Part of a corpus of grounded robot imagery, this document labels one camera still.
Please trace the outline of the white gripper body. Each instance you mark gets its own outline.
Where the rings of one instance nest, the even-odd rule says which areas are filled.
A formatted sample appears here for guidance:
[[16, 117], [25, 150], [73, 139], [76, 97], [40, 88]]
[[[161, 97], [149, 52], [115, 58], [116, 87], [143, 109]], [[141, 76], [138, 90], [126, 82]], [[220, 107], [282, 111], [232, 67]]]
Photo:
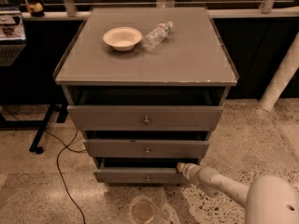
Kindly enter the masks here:
[[197, 186], [204, 184], [202, 180], [203, 168], [194, 163], [187, 163], [182, 171], [183, 176]]

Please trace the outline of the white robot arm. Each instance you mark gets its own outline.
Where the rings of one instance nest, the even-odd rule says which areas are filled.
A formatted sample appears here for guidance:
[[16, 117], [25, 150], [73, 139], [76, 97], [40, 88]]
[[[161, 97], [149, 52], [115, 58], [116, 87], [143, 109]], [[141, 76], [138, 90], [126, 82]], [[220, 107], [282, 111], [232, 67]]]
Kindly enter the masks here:
[[286, 180], [263, 175], [249, 186], [210, 167], [179, 162], [178, 171], [206, 195], [220, 192], [245, 209], [245, 224], [299, 224], [299, 193]]

